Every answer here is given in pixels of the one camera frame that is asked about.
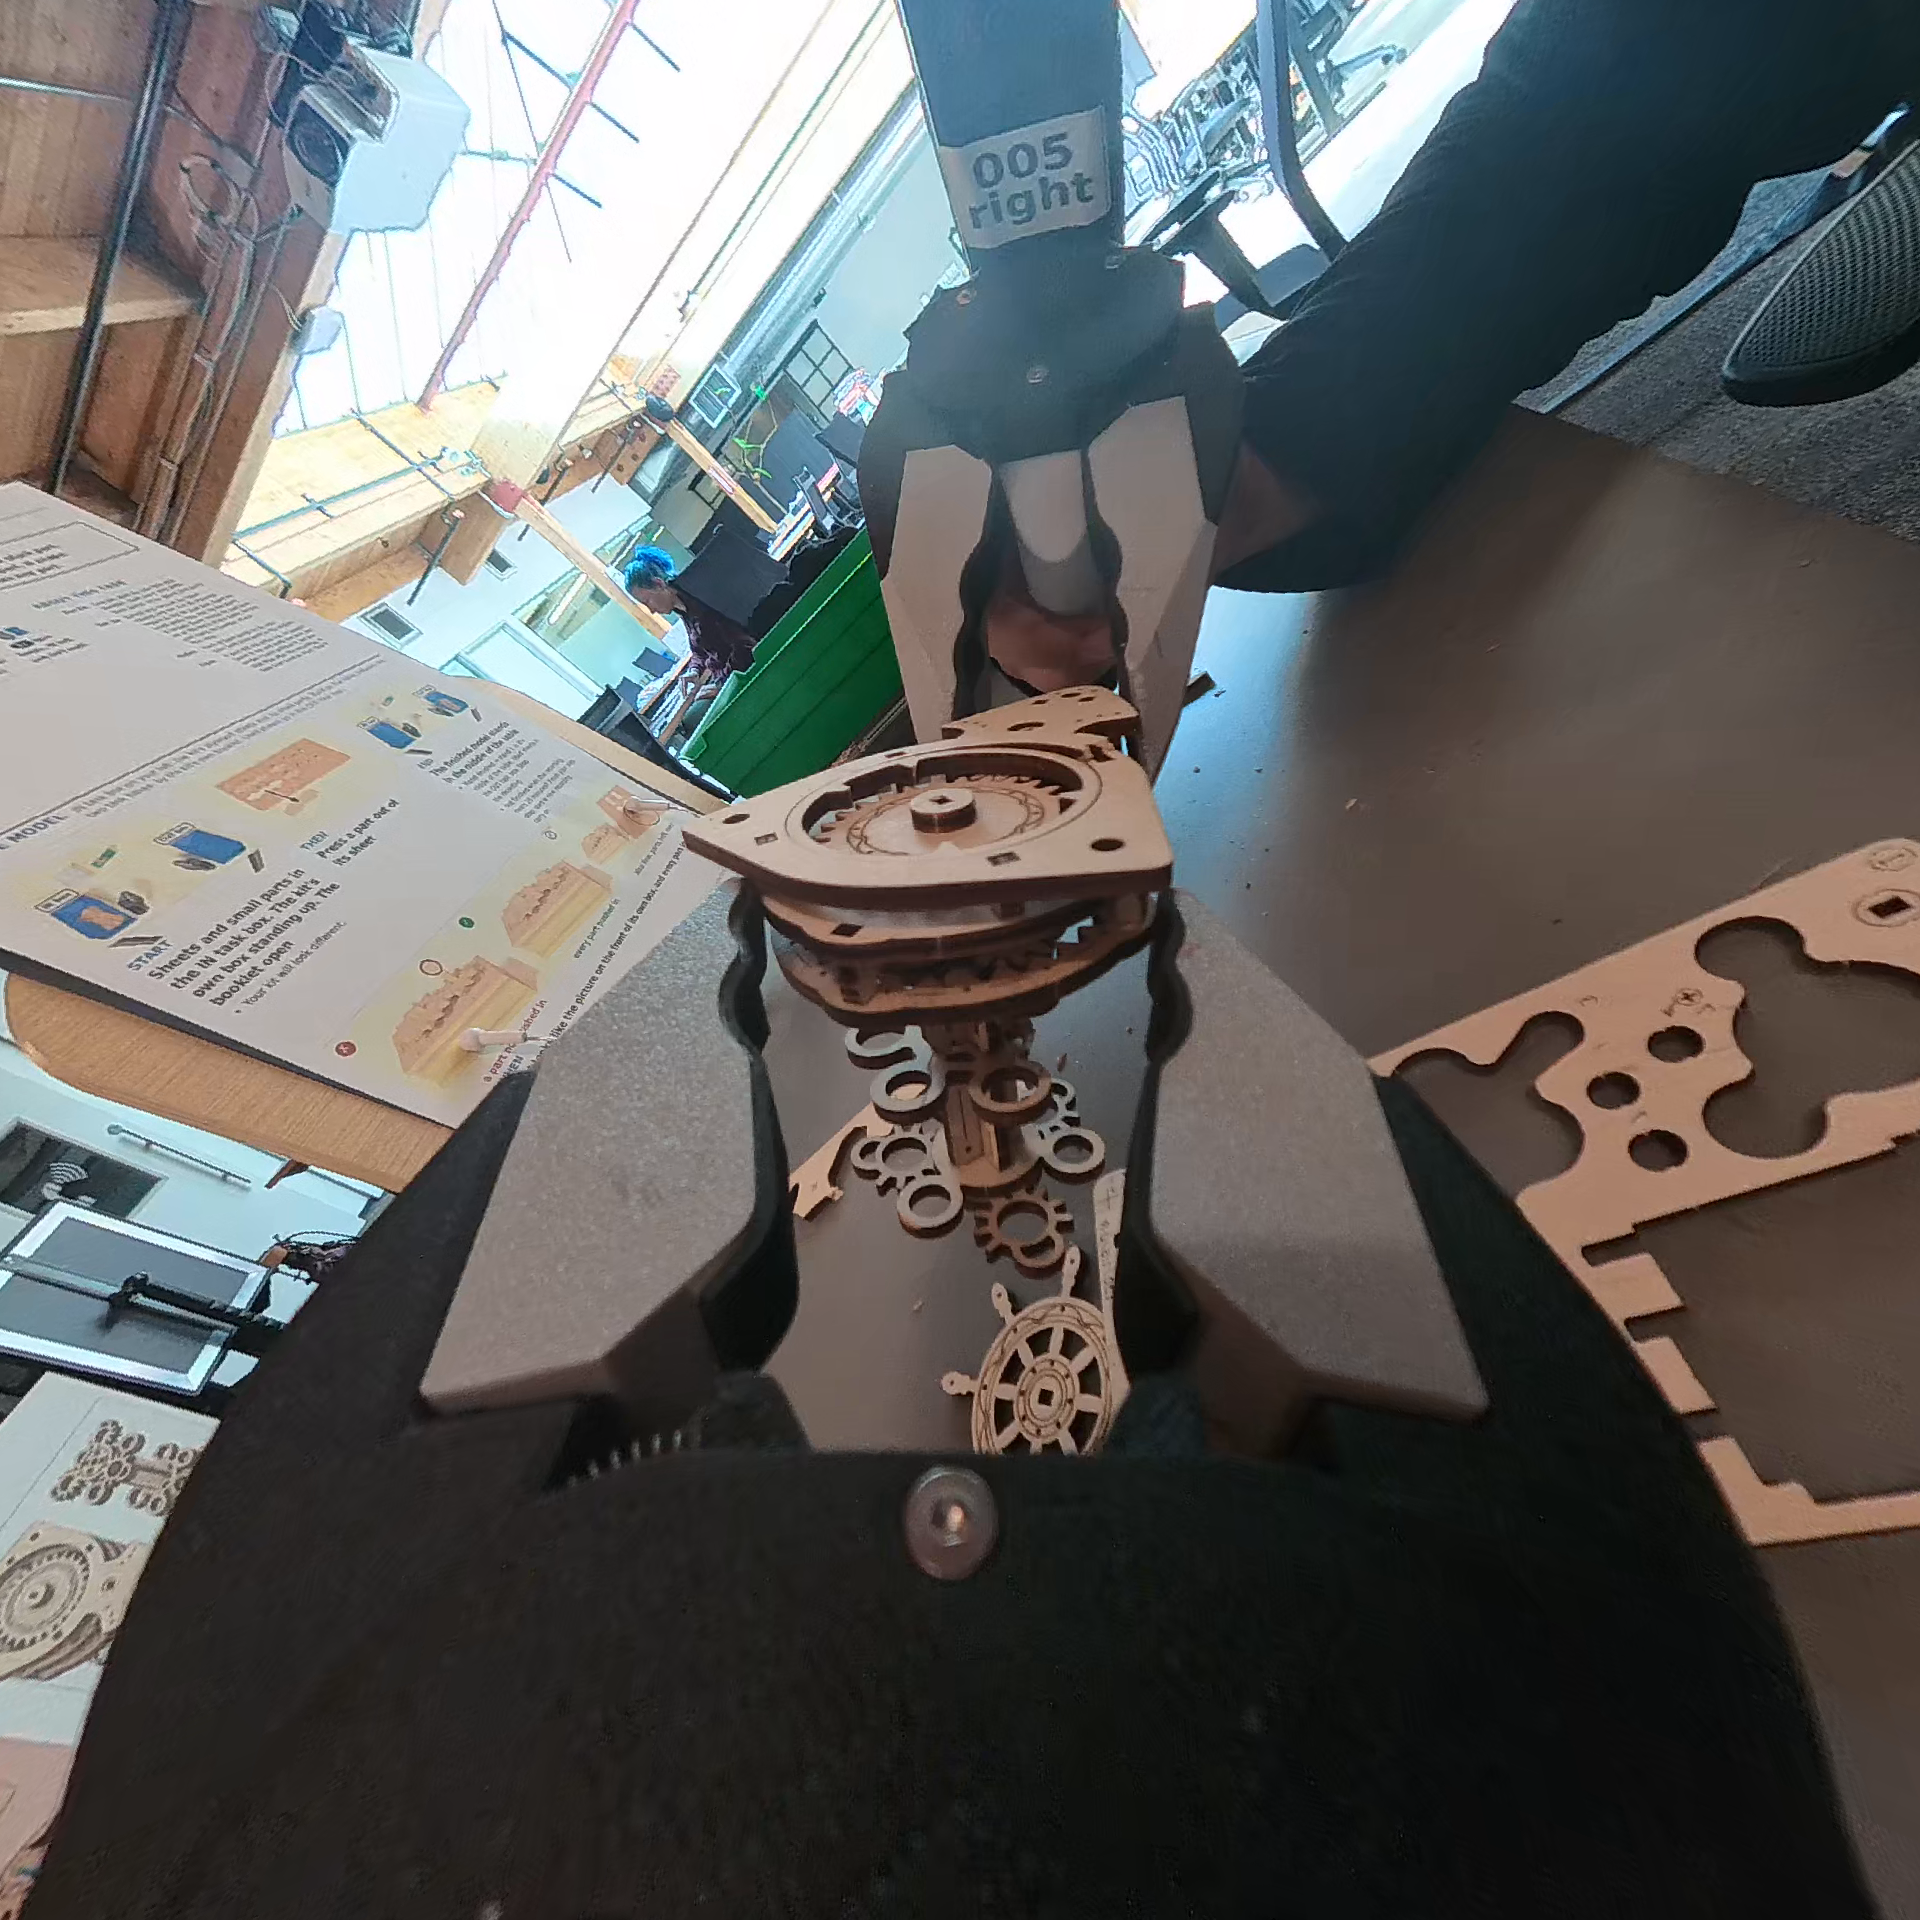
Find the folded instruction leaflet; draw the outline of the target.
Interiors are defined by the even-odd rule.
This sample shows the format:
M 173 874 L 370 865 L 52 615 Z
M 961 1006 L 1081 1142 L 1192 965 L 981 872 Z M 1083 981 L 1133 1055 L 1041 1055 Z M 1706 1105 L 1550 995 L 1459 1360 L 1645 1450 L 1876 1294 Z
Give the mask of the folded instruction leaflet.
M 1 1861 L 43 1846 L 90 1699 L 216 1422 L 47 1372 L 1 1422 Z

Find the jagged wooden sheet strip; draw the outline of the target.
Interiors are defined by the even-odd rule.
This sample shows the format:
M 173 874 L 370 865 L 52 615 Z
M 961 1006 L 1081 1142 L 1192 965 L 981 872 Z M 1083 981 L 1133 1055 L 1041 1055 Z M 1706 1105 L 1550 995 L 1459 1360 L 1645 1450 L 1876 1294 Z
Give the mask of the jagged wooden sheet strip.
M 874 1113 L 873 1106 L 857 1109 L 787 1175 L 790 1215 L 795 1220 L 810 1220 L 822 1208 L 843 1198 L 843 1186 L 838 1183 L 843 1160 L 850 1155 L 854 1143 L 866 1142 L 869 1135 L 881 1135 L 884 1130 L 887 1124 Z

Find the green plastic bin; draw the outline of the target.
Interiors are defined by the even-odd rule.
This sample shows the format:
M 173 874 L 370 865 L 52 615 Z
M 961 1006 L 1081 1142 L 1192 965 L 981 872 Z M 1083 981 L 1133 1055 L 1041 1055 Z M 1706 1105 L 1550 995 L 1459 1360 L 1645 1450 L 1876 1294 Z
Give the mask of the green plastic bin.
M 898 708 L 902 682 L 865 532 L 800 592 L 718 689 L 685 761 L 733 796 L 759 796 L 839 761 Z

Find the instruction sheet on wooden stand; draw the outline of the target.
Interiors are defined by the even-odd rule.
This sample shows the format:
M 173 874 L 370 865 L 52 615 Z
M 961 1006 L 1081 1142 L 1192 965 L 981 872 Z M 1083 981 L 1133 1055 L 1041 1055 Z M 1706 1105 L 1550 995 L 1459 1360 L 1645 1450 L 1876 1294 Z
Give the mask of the instruction sheet on wooden stand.
M 401 1187 L 700 902 L 721 799 L 478 686 L 373 686 L 4 811 L 4 1018 L 52 1076 Z

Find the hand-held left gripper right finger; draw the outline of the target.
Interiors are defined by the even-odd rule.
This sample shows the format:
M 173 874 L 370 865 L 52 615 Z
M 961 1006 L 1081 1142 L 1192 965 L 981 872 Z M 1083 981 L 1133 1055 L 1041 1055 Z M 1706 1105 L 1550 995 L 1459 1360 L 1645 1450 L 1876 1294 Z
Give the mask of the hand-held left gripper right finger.
M 1131 1386 L 1202 1422 L 1485 1409 L 1380 1085 L 1189 891 L 1161 898 L 1115 1233 Z

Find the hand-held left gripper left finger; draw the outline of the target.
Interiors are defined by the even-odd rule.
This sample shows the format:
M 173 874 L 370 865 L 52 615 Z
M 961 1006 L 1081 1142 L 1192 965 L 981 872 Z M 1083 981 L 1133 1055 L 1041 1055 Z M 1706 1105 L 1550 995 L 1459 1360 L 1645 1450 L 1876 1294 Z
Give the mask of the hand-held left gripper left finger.
M 421 1376 L 435 1411 L 685 1419 L 795 1317 L 759 902 L 718 884 L 542 1055 Z

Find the white mounted speaker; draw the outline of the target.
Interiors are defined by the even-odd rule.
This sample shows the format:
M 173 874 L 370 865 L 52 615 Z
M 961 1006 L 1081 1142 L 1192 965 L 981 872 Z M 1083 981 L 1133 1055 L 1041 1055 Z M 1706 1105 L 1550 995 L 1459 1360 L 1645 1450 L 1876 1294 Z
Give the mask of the white mounted speaker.
M 327 235 L 413 232 L 466 145 L 467 121 L 431 67 L 349 39 L 290 106 L 280 142 L 290 204 Z

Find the wooden gear model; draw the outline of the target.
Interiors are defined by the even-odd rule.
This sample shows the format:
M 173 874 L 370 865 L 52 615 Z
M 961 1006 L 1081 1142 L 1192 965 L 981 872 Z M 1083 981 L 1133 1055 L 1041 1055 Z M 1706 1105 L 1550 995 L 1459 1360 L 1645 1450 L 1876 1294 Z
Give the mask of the wooden gear model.
M 1035 1020 L 1146 943 L 1171 878 L 1135 709 L 1067 688 L 700 816 L 685 843 L 759 902 L 785 983 L 847 1033 L 887 1124 L 853 1146 L 912 1235 L 1061 1272 L 1059 1187 L 1105 1143 Z

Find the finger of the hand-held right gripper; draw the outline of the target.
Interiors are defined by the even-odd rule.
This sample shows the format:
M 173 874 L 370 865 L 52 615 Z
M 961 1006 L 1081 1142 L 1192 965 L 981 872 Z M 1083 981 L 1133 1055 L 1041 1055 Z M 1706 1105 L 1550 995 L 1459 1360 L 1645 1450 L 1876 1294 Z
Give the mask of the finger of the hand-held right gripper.
M 955 445 L 903 459 L 880 598 L 913 740 L 942 740 L 987 704 L 985 602 L 967 604 L 966 576 L 987 539 L 993 482 L 993 467 Z
M 1135 709 L 1135 757 L 1156 778 L 1188 699 L 1218 534 L 1188 396 L 1131 403 L 1091 439 L 1083 479 L 1105 570 L 1105 676 Z

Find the white framed glass panel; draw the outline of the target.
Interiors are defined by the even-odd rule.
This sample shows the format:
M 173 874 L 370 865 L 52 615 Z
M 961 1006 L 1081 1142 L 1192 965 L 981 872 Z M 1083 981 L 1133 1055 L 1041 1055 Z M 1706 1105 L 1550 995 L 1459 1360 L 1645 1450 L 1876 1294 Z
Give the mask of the white framed glass panel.
M 269 1303 L 259 1262 L 54 1203 L 1 1251 L 1 1358 L 189 1402 L 266 1352 Z

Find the wooden sheet with large cutouts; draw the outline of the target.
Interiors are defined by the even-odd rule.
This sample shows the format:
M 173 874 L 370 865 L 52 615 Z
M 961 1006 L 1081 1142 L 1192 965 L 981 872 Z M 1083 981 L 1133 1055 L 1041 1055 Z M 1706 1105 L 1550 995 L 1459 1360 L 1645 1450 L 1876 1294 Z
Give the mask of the wooden sheet with large cutouts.
M 1574 1026 L 1571 1048 L 1533 1080 L 1533 1095 L 1571 1121 L 1574 1158 L 1522 1187 L 1515 1204 L 1681 1418 L 1715 1411 L 1713 1392 L 1670 1335 L 1630 1334 L 1640 1318 L 1681 1310 L 1681 1294 L 1653 1257 L 1597 1262 L 1595 1249 L 1658 1220 L 1886 1155 L 1916 1130 L 1910 1076 L 1826 1100 L 1815 1138 L 1788 1155 L 1752 1155 L 1709 1133 L 1708 1102 L 1757 1069 L 1734 1034 L 1745 985 L 1709 971 L 1698 948 L 1723 926 L 1752 921 L 1786 926 L 1818 965 L 1914 978 L 1914 837 L 1876 837 L 1370 1058 L 1380 1075 L 1432 1055 L 1478 1073 L 1534 1020 Z

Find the wooden ship wheel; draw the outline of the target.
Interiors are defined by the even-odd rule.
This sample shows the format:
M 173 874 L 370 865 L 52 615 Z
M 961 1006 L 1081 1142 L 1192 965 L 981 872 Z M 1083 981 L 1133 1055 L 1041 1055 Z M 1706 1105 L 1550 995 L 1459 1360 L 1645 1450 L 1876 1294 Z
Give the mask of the wooden ship wheel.
M 1067 1249 L 1051 1294 L 1015 1305 L 1006 1284 L 991 1288 L 995 1337 L 975 1370 L 945 1372 L 942 1387 L 962 1402 L 975 1455 L 1094 1455 L 1108 1441 L 1129 1398 L 1110 1288 L 1078 1294 L 1081 1251 Z

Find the person's right hand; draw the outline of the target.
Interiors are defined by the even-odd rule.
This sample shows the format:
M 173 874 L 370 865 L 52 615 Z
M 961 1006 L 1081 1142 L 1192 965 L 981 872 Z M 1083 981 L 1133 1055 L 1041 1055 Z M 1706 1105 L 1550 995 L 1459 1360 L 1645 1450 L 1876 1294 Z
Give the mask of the person's right hand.
M 999 584 L 993 592 L 983 614 L 983 646 L 995 671 L 1035 697 L 1078 686 L 1118 686 L 1108 615 L 1048 612 L 1022 587 Z

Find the person's right forearm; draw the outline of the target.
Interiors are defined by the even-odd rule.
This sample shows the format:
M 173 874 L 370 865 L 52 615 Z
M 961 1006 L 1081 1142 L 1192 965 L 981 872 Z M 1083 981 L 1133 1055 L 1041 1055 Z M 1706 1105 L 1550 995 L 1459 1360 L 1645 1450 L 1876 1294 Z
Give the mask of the person's right forearm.
M 1749 189 L 1914 99 L 1902 3 L 1528 3 L 1246 364 L 1211 576 L 1372 578 L 1589 339 L 1695 279 Z

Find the printed instruction sheets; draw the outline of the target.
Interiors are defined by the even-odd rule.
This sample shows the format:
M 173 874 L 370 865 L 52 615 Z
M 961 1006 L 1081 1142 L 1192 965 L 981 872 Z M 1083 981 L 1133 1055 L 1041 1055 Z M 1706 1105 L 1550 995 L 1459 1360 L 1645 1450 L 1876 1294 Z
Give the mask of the printed instruction sheets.
M 456 1124 L 721 879 L 500 688 L 27 482 L 1 575 L 7 971 Z

